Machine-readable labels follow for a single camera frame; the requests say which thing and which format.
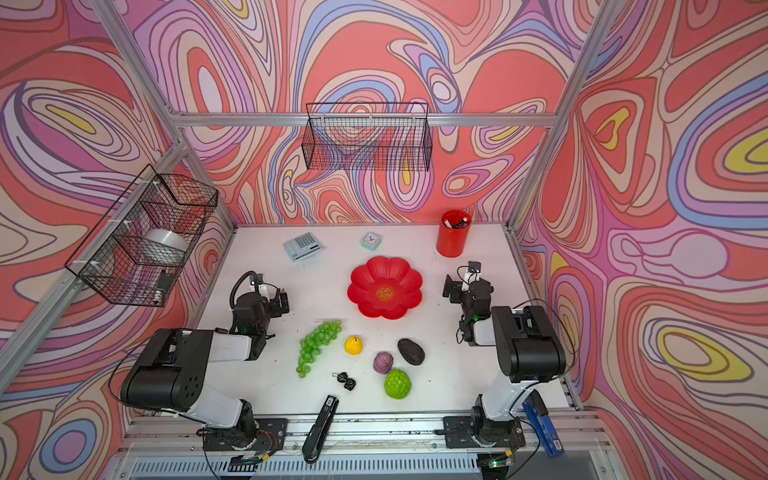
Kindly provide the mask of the green fake grape bunch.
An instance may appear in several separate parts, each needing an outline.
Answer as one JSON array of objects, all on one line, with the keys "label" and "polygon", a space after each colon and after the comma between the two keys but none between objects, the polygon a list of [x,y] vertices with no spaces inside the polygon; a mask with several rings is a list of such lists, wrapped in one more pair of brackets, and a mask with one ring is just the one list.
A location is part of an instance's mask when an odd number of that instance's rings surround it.
[{"label": "green fake grape bunch", "polygon": [[327,320],[318,324],[299,341],[299,353],[295,369],[299,378],[305,378],[310,373],[312,365],[321,355],[322,349],[337,339],[341,330],[341,320]]}]

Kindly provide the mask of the dark fake avocado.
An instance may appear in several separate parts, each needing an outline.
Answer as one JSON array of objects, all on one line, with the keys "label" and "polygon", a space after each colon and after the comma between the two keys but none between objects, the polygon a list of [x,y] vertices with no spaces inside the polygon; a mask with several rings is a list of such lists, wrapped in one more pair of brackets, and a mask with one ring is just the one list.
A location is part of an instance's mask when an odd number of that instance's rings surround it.
[{"label": "dark fake avocado", "polygon": [[423,348],[408,338],[402,338],[397,342],[397,348],[403,359],[413,366],[422,365],[426,354]]}]

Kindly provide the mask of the yellow fake pear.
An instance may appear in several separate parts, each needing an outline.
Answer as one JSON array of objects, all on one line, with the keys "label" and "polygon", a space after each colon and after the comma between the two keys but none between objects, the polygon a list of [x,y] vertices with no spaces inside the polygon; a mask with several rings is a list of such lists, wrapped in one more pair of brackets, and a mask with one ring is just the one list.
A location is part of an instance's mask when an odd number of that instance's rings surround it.
[{"label": "yellow fake pear", "polygon": [[344,343],[344,350],[349,355],[359,355],[363,351],[363,341],[358,336],[350,336]]}]

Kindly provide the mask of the purple fake fig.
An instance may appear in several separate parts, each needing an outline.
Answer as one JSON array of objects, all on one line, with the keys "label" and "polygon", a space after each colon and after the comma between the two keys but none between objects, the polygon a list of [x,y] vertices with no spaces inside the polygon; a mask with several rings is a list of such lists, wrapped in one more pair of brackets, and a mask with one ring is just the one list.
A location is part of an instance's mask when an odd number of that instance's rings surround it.
[{"label": "purple fake fig", "polygon": [[373,361],[373,369],[376,373],[387,375],[393,368],[394,357],[386,351],[378,352]]}]

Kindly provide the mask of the green fake custard apple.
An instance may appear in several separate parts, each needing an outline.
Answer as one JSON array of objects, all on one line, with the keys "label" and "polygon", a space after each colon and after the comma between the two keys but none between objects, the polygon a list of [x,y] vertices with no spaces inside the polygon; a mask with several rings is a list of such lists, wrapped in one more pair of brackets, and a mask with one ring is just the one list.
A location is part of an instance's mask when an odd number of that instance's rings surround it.
[{"label": "green fake custard apple", "polygon": [[384,390],[388,397],[395,400],[405,399],[412,389],[412,382],[406,372],[392,369],[384,381]]}]

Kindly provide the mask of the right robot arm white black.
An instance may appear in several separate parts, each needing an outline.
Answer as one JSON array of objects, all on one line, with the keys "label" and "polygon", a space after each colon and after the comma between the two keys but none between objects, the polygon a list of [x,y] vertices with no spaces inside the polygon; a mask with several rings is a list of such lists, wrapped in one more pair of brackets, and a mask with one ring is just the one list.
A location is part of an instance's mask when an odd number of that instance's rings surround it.
[{"label": "right robot arm white black", "polygon": [[450,449],[496,448],[524,443],[517,411],[539,385],[566,371],[566,354],[546,310],[523,302],[494,306],[494,287],[471,261],[464,276],[445,278],[442,296],[461,306],[456,332],[459,344],[495,349],[499,373],[479,394],[467,416],[447,416],[437,433]]}]

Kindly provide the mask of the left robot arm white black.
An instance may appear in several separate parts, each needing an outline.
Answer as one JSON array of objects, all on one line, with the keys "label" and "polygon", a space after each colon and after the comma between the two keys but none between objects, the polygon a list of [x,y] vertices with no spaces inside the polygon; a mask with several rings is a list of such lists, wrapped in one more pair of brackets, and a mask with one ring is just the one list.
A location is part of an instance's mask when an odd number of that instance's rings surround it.
[{"label": "left robot arm white black", "polygon": [[247,450],[264,438],[271,451],[278,441],[259,427],[250,402],[221,392],[206,374],[211,364],[258,360],[274,337],[270,322],[290,312],[289,297],[262,274],[247,271],[230,291],[228,306],[227,329],[156,331],[123,380],[118,400],[200,423],[203,445],[211,450]]}]

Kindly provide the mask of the red flower-shaped fruit bowl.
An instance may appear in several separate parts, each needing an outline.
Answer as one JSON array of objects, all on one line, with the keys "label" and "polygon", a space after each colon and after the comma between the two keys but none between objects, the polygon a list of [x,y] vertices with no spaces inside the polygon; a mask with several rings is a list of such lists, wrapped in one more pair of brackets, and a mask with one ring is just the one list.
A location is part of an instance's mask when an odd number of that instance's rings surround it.
[{"label": "red flower-shaped fruit bowl", "polygon": [[376,256],[350,274],[347,298],[368,318],[399,320],[422,302],[423,277],[400,257]]}]

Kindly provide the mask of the grey calculator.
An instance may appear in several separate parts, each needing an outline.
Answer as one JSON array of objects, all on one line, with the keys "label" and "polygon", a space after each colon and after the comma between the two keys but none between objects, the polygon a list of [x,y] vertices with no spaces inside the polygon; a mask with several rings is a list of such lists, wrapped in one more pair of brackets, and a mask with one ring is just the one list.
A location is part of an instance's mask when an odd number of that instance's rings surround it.
[{"label": "grey calculator", "polygon": [[303,261],[323,250],[323,246],[310,232],[284,242],[283,248],[293,262]]}]

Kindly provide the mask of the red cylindrical pen cup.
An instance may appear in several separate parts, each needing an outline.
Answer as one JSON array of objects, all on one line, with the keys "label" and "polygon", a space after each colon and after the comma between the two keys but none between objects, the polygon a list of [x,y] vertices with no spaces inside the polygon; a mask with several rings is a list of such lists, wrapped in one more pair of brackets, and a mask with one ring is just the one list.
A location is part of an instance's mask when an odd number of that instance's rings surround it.
[{"label": "red cylindrical pen cup", "polygon": [[[462,219],[467,219],[469,226],[454,230],[450,224],[455,224]],[[436,243],[437,252],[444,257],[457,258],[465,248],[472,220],[470,214],[463,210],[449,210],[442,214]]]}]

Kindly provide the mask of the black marker in cup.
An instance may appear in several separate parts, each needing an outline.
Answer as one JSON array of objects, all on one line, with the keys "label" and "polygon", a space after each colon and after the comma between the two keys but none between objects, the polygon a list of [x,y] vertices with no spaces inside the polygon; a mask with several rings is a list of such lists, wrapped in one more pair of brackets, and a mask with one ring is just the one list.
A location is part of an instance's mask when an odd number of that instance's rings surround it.
[{"label": "black marker in cup", "polygon": [[455,224],[450,224],[450,227],[452,229],[454,229],[454,230],[463,229],[463,228],[466,228],[468,226],[469,226],[469,223],[468,223],[467,219],[462,219],[461,221],[459,221],[459,222],[457,222]]}]

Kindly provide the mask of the small teal alarm clock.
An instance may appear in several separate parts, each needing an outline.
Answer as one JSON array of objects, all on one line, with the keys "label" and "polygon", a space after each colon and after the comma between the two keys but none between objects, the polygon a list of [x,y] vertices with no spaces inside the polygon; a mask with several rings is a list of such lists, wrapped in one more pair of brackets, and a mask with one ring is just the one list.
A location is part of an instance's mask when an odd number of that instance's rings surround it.
[{"label": "small teal alarm clock", "polygon": [[382,237],[374,232],[367,232],[361,239],[361,245],[370,251],[376,251],[381,245]]}]

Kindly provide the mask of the small black key fob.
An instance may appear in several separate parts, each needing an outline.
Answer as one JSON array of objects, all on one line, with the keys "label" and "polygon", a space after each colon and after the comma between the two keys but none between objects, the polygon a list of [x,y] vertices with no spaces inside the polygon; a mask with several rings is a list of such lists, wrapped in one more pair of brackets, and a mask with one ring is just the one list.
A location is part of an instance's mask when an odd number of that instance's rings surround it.
[{"label": "small black key fob", "polygon": [[351,378],[346,372],[333,373],[332,376],[348,391],[352,391],[356,387],[356,380]]}]

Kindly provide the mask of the white tape roll in basket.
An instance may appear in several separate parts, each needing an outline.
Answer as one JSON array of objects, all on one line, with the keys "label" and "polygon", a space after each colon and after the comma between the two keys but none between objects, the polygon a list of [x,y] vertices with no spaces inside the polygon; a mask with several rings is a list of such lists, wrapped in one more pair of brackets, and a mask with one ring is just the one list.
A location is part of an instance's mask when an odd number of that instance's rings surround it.
[{"label": "white tape roll in basket", "polygon": [[179,234],[166,229],[151,229],[143,237],[141,255],[155,265],[175,266],[182,262],[189,242]]}]

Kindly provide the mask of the black stapler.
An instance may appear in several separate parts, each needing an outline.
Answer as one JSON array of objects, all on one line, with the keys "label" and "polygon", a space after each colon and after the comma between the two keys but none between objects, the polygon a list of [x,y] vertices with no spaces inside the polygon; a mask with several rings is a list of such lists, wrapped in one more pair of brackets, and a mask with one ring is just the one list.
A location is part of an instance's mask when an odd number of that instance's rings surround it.
[{"label": "black stapler", "polygon": [[328,395],[324,401],[302,445],[302,457],[307,464],[312,465],[318,461],[338,405],[339,399],[333,395]]}]

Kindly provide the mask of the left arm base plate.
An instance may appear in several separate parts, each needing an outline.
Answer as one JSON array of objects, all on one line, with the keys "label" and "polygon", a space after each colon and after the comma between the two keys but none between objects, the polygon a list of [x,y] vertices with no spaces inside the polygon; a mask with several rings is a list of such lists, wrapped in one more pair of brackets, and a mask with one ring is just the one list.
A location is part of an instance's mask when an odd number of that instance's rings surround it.
[{"label": "left arm base plate", "polygon": [[255,452],[273,454],[283,449],[288,419],[257,418],[253,426],[228,429],[203,427],[198,430],[205,452]]}]

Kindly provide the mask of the blue box at rail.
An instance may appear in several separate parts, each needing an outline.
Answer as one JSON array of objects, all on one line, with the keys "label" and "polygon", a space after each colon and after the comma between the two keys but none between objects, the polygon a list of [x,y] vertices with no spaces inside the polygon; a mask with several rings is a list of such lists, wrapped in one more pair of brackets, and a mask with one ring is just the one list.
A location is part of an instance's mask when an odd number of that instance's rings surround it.
[{"label": "blue box at rail", "polygon": [[565,452],[563,443],[549,417],[549,410],[537,390],[532,390],[524,400],[523,409],[546,454],[550,458],[563,455]]}]

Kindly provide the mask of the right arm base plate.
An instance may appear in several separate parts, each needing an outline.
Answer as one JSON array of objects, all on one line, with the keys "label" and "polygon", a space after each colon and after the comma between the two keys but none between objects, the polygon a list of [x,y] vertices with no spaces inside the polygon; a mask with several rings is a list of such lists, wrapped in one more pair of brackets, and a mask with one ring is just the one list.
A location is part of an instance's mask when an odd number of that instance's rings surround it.
[{"label": "right arm base plate", "polygon": [[449,449],[511,448],[526,446],[524,430],[519,419],[490,421],[471,416],[445,416],[440,429]]}]

